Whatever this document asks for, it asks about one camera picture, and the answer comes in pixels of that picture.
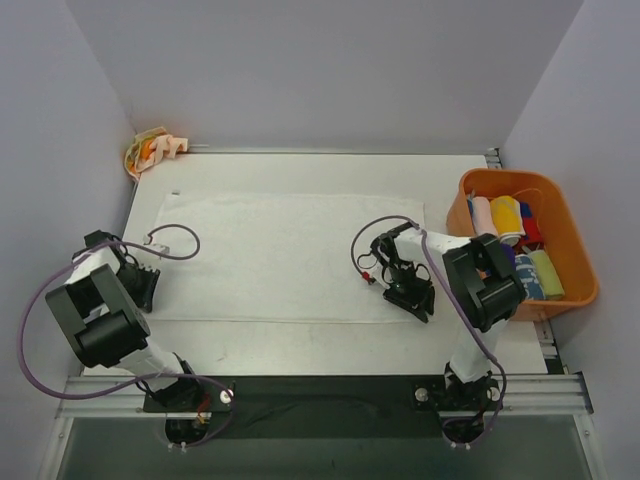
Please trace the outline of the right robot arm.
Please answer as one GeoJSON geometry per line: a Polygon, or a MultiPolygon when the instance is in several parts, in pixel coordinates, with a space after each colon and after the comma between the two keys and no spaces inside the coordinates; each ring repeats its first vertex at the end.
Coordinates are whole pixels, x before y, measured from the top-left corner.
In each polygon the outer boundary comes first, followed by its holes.
{"type": "Polygon", "coordinates": [[[492,234],[456,237],[423,232],[407,222],[370,244],[374,271],[363,276],[384,285],[383,298],[423,323],[435,313],[439,284],[463,327],[436,390],[439,408],[471,409],[496,402],[497,340],[526,297],[515,260],[492,234]]]}

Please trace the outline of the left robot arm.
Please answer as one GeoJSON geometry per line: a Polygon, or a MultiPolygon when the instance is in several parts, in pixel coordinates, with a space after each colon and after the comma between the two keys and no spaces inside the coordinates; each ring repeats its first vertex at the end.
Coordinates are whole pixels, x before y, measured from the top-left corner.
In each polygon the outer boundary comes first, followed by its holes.
{"type": "Polygon", "coordinates": [[[204,387],[189,376],[188,363],[151,339],[145,315],[153,310],[159,258],[138,260],[119,238],[96,230],[73,259],[69,278],[45,301],[80,362],[117,367],[135,377],[148,397],[167,409],[188,412],[205,399],[204,387]]]}

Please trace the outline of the white towel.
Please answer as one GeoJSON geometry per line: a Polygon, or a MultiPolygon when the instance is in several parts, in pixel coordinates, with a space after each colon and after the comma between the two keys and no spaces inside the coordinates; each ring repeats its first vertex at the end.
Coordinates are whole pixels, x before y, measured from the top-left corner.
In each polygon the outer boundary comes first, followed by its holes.
{"type": "Polygon", "coordinates": [[[151,318],[165,321],[405,323],[410,315],[368,286],[350,260],[394,221],[363,235],[381,216],[424,218],[409,199],[357,195],[169,194],[155,234],[171,253],[163,260],[151,318]]]}

